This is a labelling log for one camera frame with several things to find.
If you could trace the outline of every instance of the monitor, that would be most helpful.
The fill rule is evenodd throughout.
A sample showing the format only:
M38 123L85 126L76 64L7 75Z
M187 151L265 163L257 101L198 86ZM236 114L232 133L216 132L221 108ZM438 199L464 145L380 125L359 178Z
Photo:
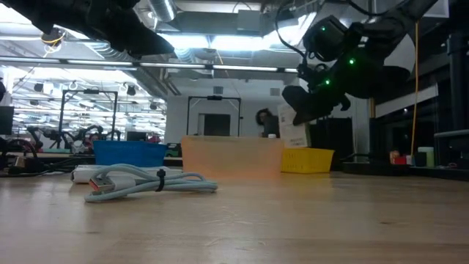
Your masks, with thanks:
M14 113L15 107L0 106L0 135L12 134Z
M128 131L125 140L145 142L147 140L147 132Z

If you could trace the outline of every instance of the cable plug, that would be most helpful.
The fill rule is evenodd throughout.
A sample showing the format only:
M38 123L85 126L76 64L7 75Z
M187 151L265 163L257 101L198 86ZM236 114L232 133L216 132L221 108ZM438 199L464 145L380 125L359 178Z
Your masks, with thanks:
M95 191L110 192L134 187L136 182L131 176L108 176L103 178L92 177L89 184Z

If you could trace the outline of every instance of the person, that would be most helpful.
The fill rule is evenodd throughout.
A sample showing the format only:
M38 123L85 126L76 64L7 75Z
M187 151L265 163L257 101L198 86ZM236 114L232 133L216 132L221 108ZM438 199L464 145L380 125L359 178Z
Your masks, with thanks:
M269 109L260 109L256 113L256 123L264 127L261 137L268 137L269 134L275 134L280 138L280 128L278 127L278 117L274 116Z

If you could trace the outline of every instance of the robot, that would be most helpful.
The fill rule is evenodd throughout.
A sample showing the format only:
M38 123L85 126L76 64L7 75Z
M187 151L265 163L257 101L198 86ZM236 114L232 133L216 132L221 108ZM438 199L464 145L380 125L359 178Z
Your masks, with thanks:
M406 42L408 44L410 37L407 34L437 0L404 0L379 14L362 10L351 0L348 2L366 15L377 17L376 21L352 23L347 28L333 16L325 18L303 36L305 53L281 40L303 57L298 66L298 77L306 81L309 88L307 92L302 87L288 86L282 93L297 113L294 125L327 116L338 105L342 106L342 111L347 110L350 102L346 95L367 99L386 86L395 87L400 81L403 84L410 76L415 60L400 58L407 63L402 67L408 69L408 75L404 74L396 81L389 78L388 59ZM415 50L409 52L415 56ZM307 59L313 57L322 62L336 62L330 68L323 63L311 68Z

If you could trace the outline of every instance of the yellow crate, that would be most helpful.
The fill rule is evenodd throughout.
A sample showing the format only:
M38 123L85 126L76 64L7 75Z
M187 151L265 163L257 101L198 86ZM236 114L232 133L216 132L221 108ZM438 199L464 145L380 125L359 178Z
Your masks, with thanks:
M293 173L329 172L333 154L333 150L312 148L284 149L281 171Z

